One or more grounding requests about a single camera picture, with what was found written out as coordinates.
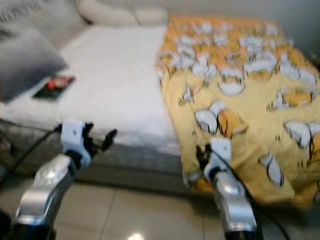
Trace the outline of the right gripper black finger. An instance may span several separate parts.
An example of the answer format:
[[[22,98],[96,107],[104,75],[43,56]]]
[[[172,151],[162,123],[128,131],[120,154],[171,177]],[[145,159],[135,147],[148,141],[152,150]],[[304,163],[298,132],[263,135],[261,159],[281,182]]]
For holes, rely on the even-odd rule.
[[[199,169],[203,172],[208,164],[208,144],[197,145],[195,156],[199,163]]]

